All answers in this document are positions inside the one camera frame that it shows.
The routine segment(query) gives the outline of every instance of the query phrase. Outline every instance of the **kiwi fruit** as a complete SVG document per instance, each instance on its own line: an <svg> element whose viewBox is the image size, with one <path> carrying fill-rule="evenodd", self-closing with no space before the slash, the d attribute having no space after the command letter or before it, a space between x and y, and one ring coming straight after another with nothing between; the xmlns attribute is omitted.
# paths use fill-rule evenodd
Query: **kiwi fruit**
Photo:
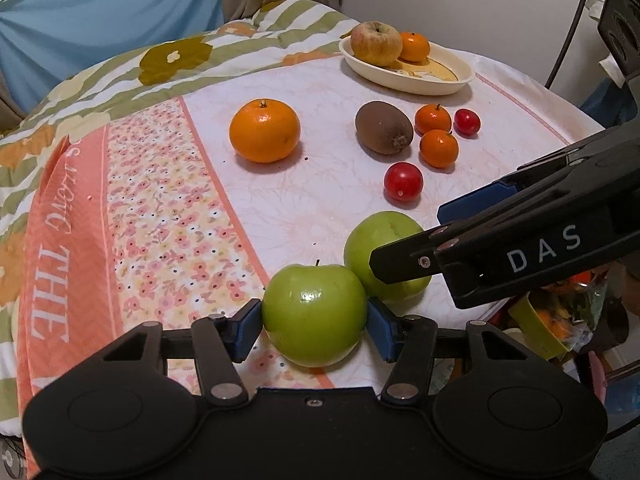
<svg viewBox="0 0 640 480"><path fill-rule="evenodd" d="M395 106L372 101L356 114L356 135L370 150L381 155L395 155L414 140L414 127Z"/></svg>

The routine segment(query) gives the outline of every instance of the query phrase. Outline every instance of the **blue gripper pad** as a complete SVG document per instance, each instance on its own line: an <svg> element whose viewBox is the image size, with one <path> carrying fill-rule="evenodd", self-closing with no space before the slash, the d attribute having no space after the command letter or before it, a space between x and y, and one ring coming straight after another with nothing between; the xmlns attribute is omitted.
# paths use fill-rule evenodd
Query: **blue gripper pad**
<svg viewBox="0 0 640 480"><path fill-rule="evenodd" d="M471 193L459 196L451 202L442 204L438 208L438 222L440 224L448 224L455 220L464 220L515 195L517 192L519 192L519 189L515 184L507 185L499 180L492 182L488 186L481 187Z"/></svg>
<svg viewBox="0 0 640 480"><path fill-rule="evenodd" d="M249 355L255 340L258 339L262 331L262 302L260 300L249 301L236 312L230 321L236 322L238 327L236 340L230 349L230 357L233 362L241 363Z"/></svg>
<svg viewBox="0 0 640 480"><path fill-rule="evenodd" d="M367 332L376 349L387 363L395 363L404 348L399 341L396 316L378 298L367 300Z"/></svg>

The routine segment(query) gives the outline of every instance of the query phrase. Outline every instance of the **green apple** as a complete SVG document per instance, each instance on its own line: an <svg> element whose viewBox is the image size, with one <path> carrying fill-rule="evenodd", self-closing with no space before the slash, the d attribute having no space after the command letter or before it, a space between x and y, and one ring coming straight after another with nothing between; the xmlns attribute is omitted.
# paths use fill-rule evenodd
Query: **green apple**
<svg viewBox="0 0 640 480"><path fill-rule="evenodd" d="M367 297L342 265L293 264L276 272L262 299L262 322L278 351L295 364L337 363L358 343L367 321Z"/></svg>
<svg viewBox="0 0 640 480"><path fill-rule="evenodd" d="M360 222L347 238L344 265L360 279L368 296L377 296L388 303L408 300L427 288L431 276L387 285L373 275L369 258L373 249L422 231L418 222L401 212L375 213Z"/></svg>

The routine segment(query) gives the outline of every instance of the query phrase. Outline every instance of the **black cable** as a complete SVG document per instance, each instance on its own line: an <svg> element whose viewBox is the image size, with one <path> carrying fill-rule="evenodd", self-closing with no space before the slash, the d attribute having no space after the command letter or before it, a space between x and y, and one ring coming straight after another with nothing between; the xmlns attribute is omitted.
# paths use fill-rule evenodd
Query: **black cable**
<svg viewBox="0 0 640 480"><path fill-rule="evenodd" d="M18 444L16 444L13 440L8 439L6 441L6 444L9 448L11 448L11 450L13 450L16 453L17 456L19 456L23 460L26 459L22 448Z"/></svg>
<svg viewBox="0 0 640 480"><path fill-rule="evenodd" d="M567 33L566 38L564 38L562 49L560 50L558 59L556 59L556 64L554 65L553 70L549 75L549 79L546 80L545 88L547 90L551 88L551 85L553 84L554 79L556 78L556 75L558 75L558 70L560 70L560 65L562 65L562 62L564 61L564 56L566 56L566 53L569 50L569 45L571 45L572 39L574 38L574 35L575 35L575 31L578 28L578 22L580 22L580 17L582 16L582 10L584 9L584 4L586 2L587 0L580 0L580 3L578 4L578 8L575 9L574 20L571 23L571 27L569 27L569 32Z"/></svg>
<svg viewBox="0 0 640 480"><path fill-rule="evenodd" d="M624 435L627 431L632 430L638 425L640 425L640 415L636 416L636 418L630 420L628 423L623 424L619 428L616 428L613 431L609 431L609 433L607 433L607 436L604 438L604 441L608 442L609 440L613 440L614 438Z"/></svg>

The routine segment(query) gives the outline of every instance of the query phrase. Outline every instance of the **blue cloth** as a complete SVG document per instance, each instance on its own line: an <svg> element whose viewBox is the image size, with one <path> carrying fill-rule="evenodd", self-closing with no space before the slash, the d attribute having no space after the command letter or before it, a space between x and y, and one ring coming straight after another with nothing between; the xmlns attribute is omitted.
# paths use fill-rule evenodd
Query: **blue cloth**
<svg viewBox="0 0 640 480"><path fill-rule="evenodd" d="M223 22L221 0L7 0L0 70L29 112L62 80L100 61Z"/></svg>
<svg viewBox="0 0 640 480"><path fill-rule="evenodd" d="M626 123L638 114L629 85L625 83L618 88L611 79L604 79L582 103L580 110L604 128Z"/></svg>

